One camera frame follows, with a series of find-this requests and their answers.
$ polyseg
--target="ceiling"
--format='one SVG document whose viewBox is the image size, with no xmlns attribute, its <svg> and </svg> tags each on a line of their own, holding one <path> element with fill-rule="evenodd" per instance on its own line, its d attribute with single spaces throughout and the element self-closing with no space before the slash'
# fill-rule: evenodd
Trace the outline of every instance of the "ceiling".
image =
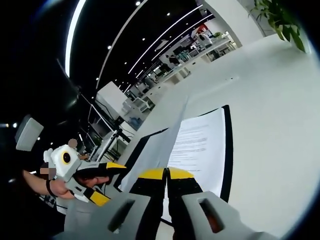
<svg viewBox="0 0 320 240">
<path fill-rule="evenodd" d="M 140 56 L 164 31 L 198 6 L 195 0 L 148 0 L 128 23 L 115 46 L 108 50 L 108 46 L 113 44 L 124 23 L 137 8 L 135 2 L 87 1 L 84 5 L 71 50 L 70 76 L 78 84 L 84 85 L 85 88 L 95 86 L 96 82 L 93 82 L 100 74 L 108 51 L 111 51 L 98 88 L 117 80 L 115 83 L 125 90 L 128 85 L 135 83 L 135 74 L 154 63 L 151 59 L 155 56 L 155 49 L 162 39 L 170 40 L 170 36 L 174 39 L 203 18 L 200 10 L 184 18 L 159 39 L 132 73 L 128 74 Z"/>
<path fill-rule="evenodd" d="M 135 3 L 135 0 L 87 0 L 82 9 L 72 42 L 70 79 L 90 100 L 97 92 L 96 78 L 109 51 L 98 88 L 117 79 L 117 84 L 124 82 L 121 87 L 124 90 L 136 82 L 135 73 L 154 63 L 151 59 L 162 39 L 169 40 L 170 36 L 174 39 L 204 14 L 196 10 L 172 27 L 128 74 L 165 30 L 197 7 L 195 0 L 149 0 L 108 50 L 137 9 Z M 30 171 L 41 164 L 44 150 L 77 136 L 79 121 L 85 122 L 88 117 L 89 105 L 81 102 L 57 62 L 65 67 L 67 36 L 77 4 L 78 0 L 33 0 L 22 1 L 17 6 L 7 1 L 2 8 L 14 11 L 15 15 L 2 20 L 8 24 L 2 28 L 6 37 L 2 48 L 5 64 L 1 68 L 0 124 L 20 123 L 25 115 L 31 114 L 44 130 L 32 152 L 26 153 L 14 151 L 16 128 L 0 128 L 0 150 L 13 151 L 19 159 L 29 159 L 21 163 Z"/>
</svg>

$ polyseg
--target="black wristband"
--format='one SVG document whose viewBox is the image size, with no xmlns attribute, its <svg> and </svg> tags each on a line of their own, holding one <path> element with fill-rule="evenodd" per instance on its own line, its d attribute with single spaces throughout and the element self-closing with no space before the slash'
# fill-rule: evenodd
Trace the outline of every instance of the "black wristband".
<svg viewBox="0 0 320 240">
<path fill-rule="evenodd" d="M 56 195 L 54 195 L 54 193 L 53 193 L 53 192 L 51 191 L 51 189 L 50 189 L 50 181 L 51 181 L 51 180 L 47 180 L 47 181 L 45 182 L 46 189 L 48 190 L 49 194 L 50 194 L 52 197 L 56 197 Z"/>
</svg>

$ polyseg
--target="wrist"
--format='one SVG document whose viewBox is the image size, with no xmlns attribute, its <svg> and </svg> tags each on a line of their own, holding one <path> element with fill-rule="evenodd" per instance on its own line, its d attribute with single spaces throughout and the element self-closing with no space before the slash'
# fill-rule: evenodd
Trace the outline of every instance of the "wrist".
<svg viewBox="0 0 320 240">
<path fill-rule="evenodd" d="M 46 181 L 46 189 L 51 196 L 53 196 L 53 197 L 57 196 L 57 194 L 55 193 L 55 181 L 54 180 L 47 180 Z"/>
</svg>

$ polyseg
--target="potted plant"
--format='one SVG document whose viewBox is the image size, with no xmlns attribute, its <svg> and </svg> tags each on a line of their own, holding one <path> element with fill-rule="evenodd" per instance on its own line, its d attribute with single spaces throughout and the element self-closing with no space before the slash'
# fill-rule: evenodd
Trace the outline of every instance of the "potted plant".
<svg viewBox="0 0 320 240">
<path fill-rule="evenodd" d="M 222 33 L 219 32 L 219 31 L 217 31 L 215 34 L 213 34 L 213 36 L 214 36 L 215 38 L 218 38 L 218 37 L 220 37 L 221 35 L 222 35 Z"/>
<path fill-rule="evenodd" d="M 279 0 L 254 0 L 254 8 L 251 11 L 259 11 L 257 20 L 264 16 L 269 25 L 275 30 L 281 40 L 294 42 L 294 45 L 306 52 L 301 40 L 301 27 L 296 19 L 279 3 Z"/>
</svg>

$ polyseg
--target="office desk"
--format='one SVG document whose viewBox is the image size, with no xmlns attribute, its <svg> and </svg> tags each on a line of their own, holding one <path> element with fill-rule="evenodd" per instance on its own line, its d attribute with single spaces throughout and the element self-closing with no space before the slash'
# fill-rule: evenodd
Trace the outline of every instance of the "office desk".
<svg viewBox="0 0 320 240">
<path fill-rule="evenodd" d="M 231 40 L 228 37 L 219 39 L 211 47 L 203 50 L 197 56 L 189 59 L 184 64 L 176 66 L 168 75 L 160 78 L 158 84 L 146 92 L 142 98 L 148 97 L 156 105 L 168 89 L 186 79 L 190 74 L 196 71 L 197 68 L 205 68 L 208 64 L 211 64 L 211 60 L 207 56 L 208 53 L 229 42 L 231 42 Z"/>
<path fill-rule="evenodd" d="M 313 57 L 271 35 L 195 70 L 169 89 L 119 159 L 139 140 L 229 105 L 233 174 L 229 204 L 256 231 L 282 237 L 303 216 L 320 178 L 320 71 Z"/>
</svg>

